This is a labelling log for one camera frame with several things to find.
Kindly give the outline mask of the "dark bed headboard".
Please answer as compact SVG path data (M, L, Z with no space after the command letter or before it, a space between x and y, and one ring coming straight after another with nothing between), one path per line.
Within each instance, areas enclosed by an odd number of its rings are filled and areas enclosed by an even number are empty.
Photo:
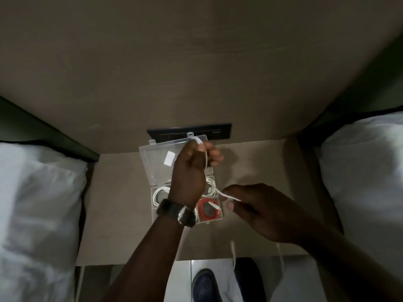
M345 125L400 111L403 111L403 33L297 139L304 146L320 146Z
M85 162L99 161L99 154L2 96L0 96L0 142L45 146Z

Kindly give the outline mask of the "black wall socket panel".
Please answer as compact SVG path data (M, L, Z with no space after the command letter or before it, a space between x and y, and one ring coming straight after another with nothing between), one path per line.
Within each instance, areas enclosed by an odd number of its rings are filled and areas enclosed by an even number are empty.
M156 143L161 143L187 138L187 135L191 132L196 137L206 135L208 140L227 140L230 138L231 128L231 123L223 123L188 127L156 128L147 129L146 131L152 140L155 140Z

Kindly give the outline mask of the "person's right forearm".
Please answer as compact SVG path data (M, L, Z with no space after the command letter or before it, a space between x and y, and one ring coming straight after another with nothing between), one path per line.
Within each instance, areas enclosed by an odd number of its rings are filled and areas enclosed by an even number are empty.
M340 232L316 220L296 243L321 264L355 302L403 302L403 282Z

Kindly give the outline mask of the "person's right hand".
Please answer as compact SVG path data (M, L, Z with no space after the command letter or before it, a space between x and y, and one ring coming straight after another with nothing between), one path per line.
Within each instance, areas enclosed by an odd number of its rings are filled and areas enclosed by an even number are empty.
M222 198L240 201L250 207L249 215L238 215L268 240L300 244L315 220L295 201L263 183L230 185Z

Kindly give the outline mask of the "clear plastic organizer box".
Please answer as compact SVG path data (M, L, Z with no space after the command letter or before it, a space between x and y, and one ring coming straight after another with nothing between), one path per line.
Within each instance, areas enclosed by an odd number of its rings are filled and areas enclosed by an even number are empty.
M187 138L156 143L150 140L149 145L139 147L139 152L148 176L151 186L151 208L152 221L157 218L157 208L163 199L167 198L171 180L174 162L182 148L190 140L207 141L207 136L194 136L191 132ZM213 175L213 168L205 168L206 188L198 201L194 213L196 216L196 224L211 223L223 219L223 206L219 200L219 191Z

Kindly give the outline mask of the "person's left forearm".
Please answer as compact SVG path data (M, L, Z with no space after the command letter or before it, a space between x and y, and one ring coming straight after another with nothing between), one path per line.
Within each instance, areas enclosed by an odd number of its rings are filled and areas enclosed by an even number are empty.
M163 302L184 225L165 215L153 225L102 302Z

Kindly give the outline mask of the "dark blue shoe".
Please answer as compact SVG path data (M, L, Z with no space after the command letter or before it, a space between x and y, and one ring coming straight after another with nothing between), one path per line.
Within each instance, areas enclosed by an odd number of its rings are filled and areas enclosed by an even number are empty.
M234 274L243 302L267 302L260 270L252 258L237 258Z
M222 302L214 272L209 268L198 271L191 285L193 302Z

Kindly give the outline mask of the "black wristwatch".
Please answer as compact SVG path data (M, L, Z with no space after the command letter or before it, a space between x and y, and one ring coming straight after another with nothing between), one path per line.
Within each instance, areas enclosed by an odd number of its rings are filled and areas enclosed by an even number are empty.
M179 224L192 228L196 224L194 209L165 198L156 211L158 216L167 216Z

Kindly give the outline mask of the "white pillow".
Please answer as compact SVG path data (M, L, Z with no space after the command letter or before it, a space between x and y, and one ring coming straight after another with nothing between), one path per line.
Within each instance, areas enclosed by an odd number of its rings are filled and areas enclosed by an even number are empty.
M0 302L74 302L88 164L0 143Z
M317 155L345 236L403 282L403 111L344 125Z

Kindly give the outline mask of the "person's left hand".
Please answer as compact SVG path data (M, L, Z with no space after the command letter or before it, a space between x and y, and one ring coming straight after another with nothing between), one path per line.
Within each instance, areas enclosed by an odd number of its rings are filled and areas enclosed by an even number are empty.
M168 199L194 209L206 188L205 167L193 166L193 139L182 148L174 162Z

